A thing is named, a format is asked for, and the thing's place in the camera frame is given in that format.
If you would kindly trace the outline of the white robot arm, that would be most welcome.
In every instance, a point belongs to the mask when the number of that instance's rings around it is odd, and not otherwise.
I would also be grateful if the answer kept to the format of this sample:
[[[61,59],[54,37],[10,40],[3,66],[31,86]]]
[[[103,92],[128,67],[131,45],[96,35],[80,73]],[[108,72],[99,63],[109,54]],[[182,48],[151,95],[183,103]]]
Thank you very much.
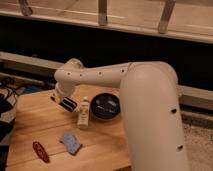
[[[132,171],[190,171],[175,70],[165,62],[128,62],[86,68],[77,59],[59,67],[60,103],[80,84],[120,89],[120,110]]]

